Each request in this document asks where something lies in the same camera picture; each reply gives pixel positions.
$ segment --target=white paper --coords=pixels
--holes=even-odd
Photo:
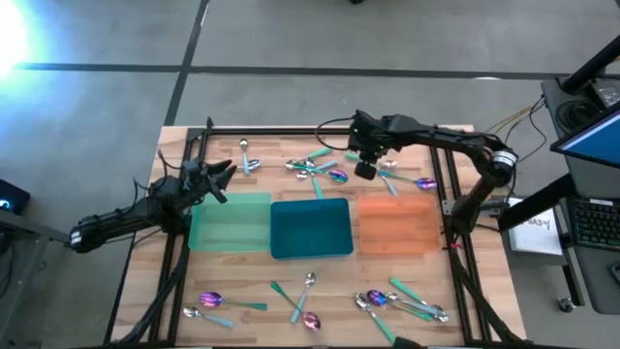
[[[510,199],[511,206],[521,199]],[[562,255],[553,209],[549,209],[509,230],[512,251]]]

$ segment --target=green tray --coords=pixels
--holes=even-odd
[[[188,245],[193,250],[252,252],[269,250],[271,194],[227,193],[194,206]]]

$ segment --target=orange tray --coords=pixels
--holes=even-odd
[[[359,249],[365,254],[421,254],[441,249],[432,195],[357,197]]]

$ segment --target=desk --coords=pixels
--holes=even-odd
[[[165,127],[159,140],[167,160],[178,166],[182,158],[186,127]],[[314,136],[286,135],[238,135],[210,136],[206,159],[209,163],[233,159],[240,163],[241,150],[238,140],[249,141],[248,157],[260,158],[262,167],[249,177],[241,171],[233,177],[228,192],[269,192],[273,201],[313,199],[310,180],[299,181],[284,168],[290,159],[300,159],[320,148]],[[345,136],[325,136],[335,146],[345,146]],[[433,177],[428,148],[415,145],[400,153],[390,152],[387,159],[398,161],[398,172],[410,177]],[[346,161],[342,152],[334,151],[321,162],[336,159],[338,169],[350,175],[342,185],[329,178],[320,183],[326,198],[344,197],[349,200],[354,243],[358,246],[355,198],[359,194],[385,195],[388,190],[378,178],[368,181],[353,175],[355,163]],[[455,162],[464,193],[478,179],[469,159],[456,154]],[[151,180],[163,175],[163,167],[154,161]],[[402,194],[436,195],[434,191],[420,192],[415,185],[394,182]],[[481,223],[495,224],[491,219]],[[139,236],[152,230],[139,232]],[[178,246],[182,237],[178,237]],[[521,315],[512,286],[511,274],[500,235],[486,229],[476,229],[472,234],[482,290],[500,317],[512,331],[525,336]],[[164,234],[157,234],[136,246],[131,253],[124,284],[121,289],[111,339],[125,335],[137,322],[153,300],[162,254],[166,242]],[[302,326],[292,326],[289,319],[293,312],[279,295],[269,287],[270,280],[277,280],[294,299],[303,291],[303,277],[313,271],[317,283],[306,299],[305,308],[321,317],[323,328],[319,333],[309,333]],[[269,305],[267,312],[240,307],[224,307],[208,310],[209,314],[233,320],[232,330],[209,324],[202,319],[189,319],[182,314],[171,314],[171,298],[165,305],[160,333],[165,333],[171,316],[182,316],[176,335],[176,345],[191,346],[388,346],[387,340],[368,314],[357,309],[354,292],[369,289],[393,290],[388,283],[395,276],[421,294],[427,301],[441,305],[450,315],[447,323],[425,323],[398,309],[376,309],[378,315],[392,328],[396,335],[413,339],[420,344],[462,344],[462,334],[456,313],[454,288],[451,281],[450,263],[445,251],[417,256],[385,257],[354,253],[346,258],[314,259],[281,262],[263,253],[214,253],[192,252],[184,284],[183,304],[198,308],[198,297],[204,291],[217,291],[224,297],[239,301],[262,301]],[[473,318],[473,303],[468,301],[469,314]]]

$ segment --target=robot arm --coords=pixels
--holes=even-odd
[[[507,185],[518,157],[496,136],[479,132],[455,131],[422,125],[405,115],[383,116],[380,120],[364,111],[356,111],[349,129],[349,149],[359,151],[362,160],[356,175],[372,179],[373,166],[388,150],[400,151],[403,146],[422,144],[466,154],[480,174],[469,195],[457,199],[449,217],[448,228],[457,236],[474,230],[481,204],[495,189]]]
[[[214,165],[203,165],[198,159],[185,161],[181,177],[164,176],[154,182],[148,196],[126,208],[82,218],[71,230],[70,247],[78,253],[98,248],[111,238],[131,234],[153,226],[165,232],[184,229],[184,210],[202,201],[211,193],[220,202],[236,166],[231,160]]]

